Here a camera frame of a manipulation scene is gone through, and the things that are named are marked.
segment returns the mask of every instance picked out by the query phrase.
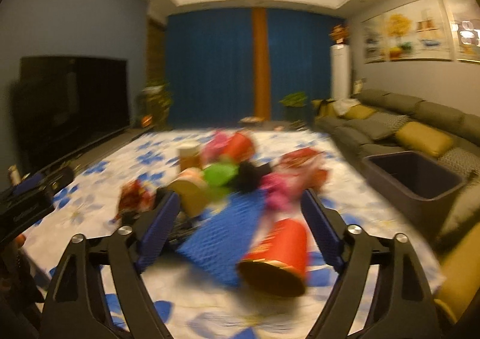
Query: small bottle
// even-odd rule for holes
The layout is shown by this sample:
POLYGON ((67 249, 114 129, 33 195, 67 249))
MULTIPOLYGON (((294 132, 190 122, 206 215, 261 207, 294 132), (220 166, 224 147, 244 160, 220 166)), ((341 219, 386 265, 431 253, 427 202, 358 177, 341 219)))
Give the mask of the small bottle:
POLYGON ((190 167, 202 168, 200 161, 200 143, 194 140, 182 143, 178 147, 180 171, 190 167))
POLYGON ((8 168, 8 176, 12 186, 16 186, 22 181, 16 164, 8 168))

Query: metal screw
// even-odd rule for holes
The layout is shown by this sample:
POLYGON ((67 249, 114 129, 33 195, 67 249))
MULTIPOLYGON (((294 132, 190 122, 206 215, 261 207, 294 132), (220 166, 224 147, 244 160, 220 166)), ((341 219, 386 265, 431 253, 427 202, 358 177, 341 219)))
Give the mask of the metal screw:
POLYGON ((356 224, 349 225, 347 229, 350 233, 354 235, 362 233, 362 228, 356 224))
POLYGON ((406 243, 409 241, 409 237, 403 233, 398 233, 395 236, 395 239, 397 239, 400 243, 406 243))
POLYGON ((71 237, 71 242, 76 244, 80 243, 83 239, 85 239, 85 236, 83 236, 81 233, 78 233, 71 237))
POLYGON ((118 233, 120 235, 128 235, 129 233, 131 233, 133 231, 133 229, 131 228, 131 226, 129 225, 124 225, 123 227, 120 227, 118 229, 118 233))

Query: yellow cushion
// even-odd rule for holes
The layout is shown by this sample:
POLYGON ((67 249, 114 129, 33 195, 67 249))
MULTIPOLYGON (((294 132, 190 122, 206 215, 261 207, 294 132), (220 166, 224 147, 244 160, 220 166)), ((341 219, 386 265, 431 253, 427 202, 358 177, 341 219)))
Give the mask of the yellow cushion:
POLYGON ((424 152, 434 158, 445 154, 454 144, 450 136, 416 121, 405 124, 395 134, 395 138, 403 147, 424 152))
POLYGON ((435 294, 435 303, 455 323, 465 312, 480 287, 480 223, 445 257, 446 276, 435 294))
POLYGON ((319 109, 322 100, 311 100, 311 106, 313 107, 313 111, 316 112, 318 110, 317 116, 320 116, 321 111, 319 109))
POLYGON ((353 119, 361 119, 364 120, 368 117, 370 117, 372 114, 376 112, 375 109, 370 108, 365 105, 355 105, 352 106, 347 113, 343 117, 345 117, 347 120, 353 120, 353 119))

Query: gray sofa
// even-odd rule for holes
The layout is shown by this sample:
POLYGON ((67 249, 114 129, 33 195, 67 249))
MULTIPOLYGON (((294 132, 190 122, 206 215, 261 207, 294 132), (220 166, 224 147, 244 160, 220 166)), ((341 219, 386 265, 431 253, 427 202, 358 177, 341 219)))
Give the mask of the gray sofa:
MULTIPOLYGON (((447 251, 480 221, 480 117, 458 109, 424 101, 418 97, 366 89, 356 95, 361 105, 373 109, 367 118, 328 115, 316 116, 316 130, 331 135, 339 150, 362 172, 362 158, 405 150, 424 152, 424 147, 439 148, 434 158, 443 166, 461 174, 469 183, 455 201, 438 235, 435 248, 447 251), (417 122, 426 131, 424 137, 403 139, 405 127, 417 122), (446 147, 437 143, 448 136, 446 147)), ((417 128, 415 124, 408 127, 417 128)))

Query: white cloth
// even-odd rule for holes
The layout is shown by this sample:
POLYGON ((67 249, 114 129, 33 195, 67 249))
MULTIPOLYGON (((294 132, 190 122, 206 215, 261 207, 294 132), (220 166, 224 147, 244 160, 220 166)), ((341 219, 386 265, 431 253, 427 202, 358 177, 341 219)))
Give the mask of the white cloth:
MULTIPOLYGON (((147 134, 129 143, 79 175, 56 196, 57 209, 41 223, 27 230, 25 250, 46 273, 53 273, 70 238, 76 233, 87 237, 109 235, 109 220, 115 216, 120 186, 138 176, 160 186, 178 172, 177 146, 184 140, 206 143, 213 132, 172 131, 147 134)), ((322 194, 325 206, 336 209, 344 219, 359 223, 370 234, 409 236, 425 270, 432 290, 443 281, 433 252, 412 226, 394 210, 342 158, 329 136, 311 132, 256 132, 255 158, 270 162, 282 154, 312 146, 324 151, 325 168, 330 171, 322 194)), ((222 205, 210 205, 214 215, 222 205)), ((292 214, 281 217, 303 220, 298 205, 292 214)), ((263 238, 271 222, 263 219, 254 242, 263 238)), ((307 292, 297 299, 260 295, 246 287, 226 289, 205 272, 176 254, 162 255, 142 274, 145 286, 160 317, 176 339, 277 338, 303 339, 314 325, 337 278, 332 267, 322 261, 310 235, 307 292)), ((368 314, 377 269, 371 269, 366 292, 351 333, 361 329, 368 314)), ((102 269, 107 301, 114 321, 126 326, 115 294, 110 268, 102 269)))
POLYGON ((346 114, 352 106, 359 105, 360 101, 355 98, 342 98, 333 102, 333 109, 337 116, 346 114))

